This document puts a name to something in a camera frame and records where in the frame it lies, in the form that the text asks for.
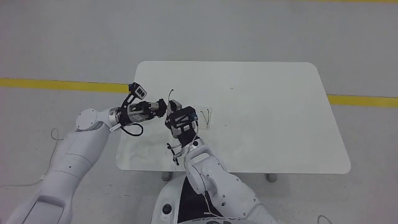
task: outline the cable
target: cable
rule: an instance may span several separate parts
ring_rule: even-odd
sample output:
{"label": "cable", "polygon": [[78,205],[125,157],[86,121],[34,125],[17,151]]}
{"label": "cable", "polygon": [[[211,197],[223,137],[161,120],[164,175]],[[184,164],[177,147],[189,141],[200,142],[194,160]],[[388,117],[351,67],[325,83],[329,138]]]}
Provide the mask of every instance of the cable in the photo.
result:
{"label": "cable", "polygon": [[213,213],[213,212],[210,210],[210,206],[209,206],[209,203],[208,203],[207,197],[206,197],[206,192],[203,193],[202,195],[203,195],[203,197],[205,198],[206,205],[207,205],[207,209],[209,210],[209,213],[210,213],[211,215],[214,215],[215,217],[221,217],[221,216],[219,216],[219,215],[216,215],[215,213]]}
{"label": "cable", "polygon": [[123,126],[121,126],[120,129],[122,129],[125,133],[127,133],[128,135],[133,136],[133,137],[141,136],[144,133],[144,128],[140,124],[132,123],[131,126],[139,126],[139,127],[141,127],[141,132],[139,134],[133,134],[133,133],[130,133],[129,131],[127,131]]}
{"label": "cable", "polygon": [[[53,136],[53,132],[54,132],[54,131],[57,131],[57,137],[56,137],[56,138]],[[50,170],[50,168],[51,168],[52,158],[53,158],[53,156],[54,156],[54,154],[55,154],[55,150],[57,150],[58,142],[59,142],[60,140],[63,140],[63,139],[60,139],[60,138],[59,138],[59,132],[58,132],[58,129],[57,129],[57,128],[53,128],[53,130],[51,130],[51,138],[54,139],[54,140],[56,140],[55,147],[54,147],[54,149],[52,150],[52,153],[51,153],[51,156],[50,156],[49,166],[47,167],[47,170],[44,172],[44,174],[43,174],[43,176],[40,178],[40,180],[38,180],[38,181],[36,181],[36,182],[34,182],[34,183],[31,183],[31,184],[4,184],[4,185],[0,185],[0,187],[28,187],[28,186],[36,185],[36,184],[38,184],[39,182],[43,181],[44,178],[45,178],[45,176],[47,175],[47,173],[49,172],[49,170]]]}
{"label": "cable", "polygon": [[184,151],[184,154],[183,154],[183,156],[184,156],[184,168],[187,168],[187,166],[185,165],[185,157],[187,156],[188,151],[191,149],[192,143],[193,143],[194,140],[197,138],[198,133],[199,133],[199,124],[198,124],[198,121],[196,121],[196,124],[197,124],[197,133],[195,134],[195,137],[193,137],[192,141],[189,143],[188,149],[186,149],[186,150]]}
{"label": "cable", "polygon": [[203,112],[203,111],[200,111],[202,114],[203,114],[203,117],[205,118],[205,122],[206,122],[206,125],[208,126],[209,125],[209,121],[206,119],[206,116],[205,116],[205,113]]}
{"label": "cable", "polygon": [[326,216],[324,216],[324,215],[318,216],[318,220],[317,220],[317,223],[318,223],[318,224],[319,224],[319,219],[321,219],[321,217],[325,218],[325,219],[329,222],[329,224],[333,224],[333,222],[331,222],[331,220],[329,220],[328,217],[326,217]]}
{"label": "cable", "polygon": [[170,95],[172,94],[173,91],[174,91],[174,89],[172,88],[172,89],[170,90],[170,93],[169,93],[169,98],[168,98],[168,100],[167,100],[167,104],[170,102]]}

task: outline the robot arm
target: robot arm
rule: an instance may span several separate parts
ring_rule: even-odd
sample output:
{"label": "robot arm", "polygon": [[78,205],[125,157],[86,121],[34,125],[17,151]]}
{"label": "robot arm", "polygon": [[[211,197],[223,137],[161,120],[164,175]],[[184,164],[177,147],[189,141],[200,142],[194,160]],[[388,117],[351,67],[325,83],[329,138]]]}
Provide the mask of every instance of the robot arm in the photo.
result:
{"label": "robot arm", "polygon": [[94,109],[82,111],[76,119],[76,131],[68,133],[57,148],[52,167],[39,189],[20,204],[7,223],[54,224],[70,223],[72,198],[80,181],[100,157],[111,131],[137,124],[155,116],[163,116],[166,105],[142,101],[146,92],[140,85],[129,86],[130,94],[120,108],[102,112]]}
{"label": "robot arm", "polygon": [[[228,173],[223,163],[198,137],[195,132],[197,120],[192,107],[182,108],[175,100],[169,102],[165,124],[182,147],[173,159],[177,162],[178,156],[186,155],[184,164],[192,189],[197,194],[205,195],[208,192],[213,206],[223,217],[242,218],[256,223],[277,223],[253,190],[238,177]],[[202,154],[207,154],[208,157],[198,162],[195,158]]]}

